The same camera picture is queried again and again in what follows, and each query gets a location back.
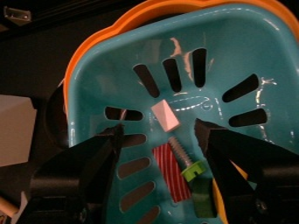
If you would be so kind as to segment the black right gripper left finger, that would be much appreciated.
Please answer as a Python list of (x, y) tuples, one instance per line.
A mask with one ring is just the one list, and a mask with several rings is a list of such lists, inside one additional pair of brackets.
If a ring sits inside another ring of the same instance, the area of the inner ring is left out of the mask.
[(122, 140), (118, 124), (41, 165), (18, 224), (102, 224)]

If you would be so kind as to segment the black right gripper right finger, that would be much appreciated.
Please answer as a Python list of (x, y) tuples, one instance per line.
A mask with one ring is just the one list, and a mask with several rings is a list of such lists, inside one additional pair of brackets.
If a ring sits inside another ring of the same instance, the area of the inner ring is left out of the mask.
[(299, 224), (299, 155), (200, 119), (193, 129), (228, 224)]

